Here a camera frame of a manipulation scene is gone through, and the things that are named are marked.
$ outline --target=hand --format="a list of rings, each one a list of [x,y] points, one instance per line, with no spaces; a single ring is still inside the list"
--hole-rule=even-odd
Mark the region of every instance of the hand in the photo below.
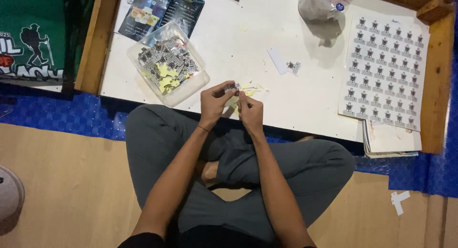
[[[199,126],[210,131],[223,113],[224,105],[234,96],[236,89],[224,93],[224,88],[234,85],[234,81],[226,81],[201,92],[201,119]]]
[[[246,96],[245,92],[241,91],[237,105],[239,106],[239,117],[251,137],[259,134],[264,135],[262,130],[264,105],[262,102],[251,99]]]

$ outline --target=hiker silhouette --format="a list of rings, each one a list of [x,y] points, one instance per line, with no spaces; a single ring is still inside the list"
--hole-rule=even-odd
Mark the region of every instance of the hiker silhouette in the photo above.
[[[43,54],[40,50],[40,43],[46,43],[49,38],[45,35],[44,39],[40,38],[40,34],[38,33],[38,28],[40,26],[36,23],[32,23],[30,28],[24,27],[21,32],[21,41],[29,47],[31,51],[33,51],[33,55],[29,58],[27,64],[32,65],[33,62],[38,58],[41,64],[45,64],[48,62],[47,59],[43,58]]]

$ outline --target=gray pants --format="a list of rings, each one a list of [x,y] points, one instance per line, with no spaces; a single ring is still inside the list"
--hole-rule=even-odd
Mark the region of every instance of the gray pants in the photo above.
[[[127,157],[141,208],[154,183],[197,125],[197,121],[162,105],[142,105],[129,114],[125,135]],[[350,179],[354,171],[352,155],[341,145],[326,140],[269,146],[306,225],[310,226]],[[219,160],[218,182],[259,184],[255,151],[246,142],[242,130],[212,131],[200,158]],[[259,186],[236,201],[225,202],[199,182],[192,181],[179,212],[178,227],[183,233],[200,225],[231,228],[266,242],[275,238]]]

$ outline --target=clear plastic box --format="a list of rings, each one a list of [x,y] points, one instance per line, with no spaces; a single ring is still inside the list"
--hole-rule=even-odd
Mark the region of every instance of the clear plastic box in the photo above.
[[[179,37],[179,40],[177,40],[177,42],[181,44],[186,44],[186,47],[190,54],[189,57],[197,65],[198,70],[195,73],[193,73],[192,78],[188,79],[185,83],[180,84],[178,87],[176,87],[169,93],[163,94],[161,93],[159,87],[157,87],[157,85],[152,81],[152,79],[148,77],[148,74],[143,69],[142,64],[138,60],[138,57],[139,53],[142,52],[142,48],[153,47],[156,44],[156,41],[168,40],[175,35]],[[168,107],[176,106],[192,94],[196,93],[202,87],[207,85],[207,83],[209,83],[210,81],[208,74],[206,74],[205,72],[205,63],[203,62],[203,59],[196,51],[194,46],[192,46],[188,37],[180,30],[180,28],[175,22],[167,23],[161,28],[147,35],[145,38],[134,44],[134,46],[130,47],[127,50],[127,55],[129,56],[130,60],[134,63],[138,73],[141,75],[141,77],[143,77],[143,79],[152,89],[154,94],[156,94],[156,96],[161,100],[161,102]]]

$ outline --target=sticker sheet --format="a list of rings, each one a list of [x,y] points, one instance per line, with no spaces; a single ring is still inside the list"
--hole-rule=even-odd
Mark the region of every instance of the sticker sheet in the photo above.
[[[338,113],[420,131],[429,33],[354,15]]]

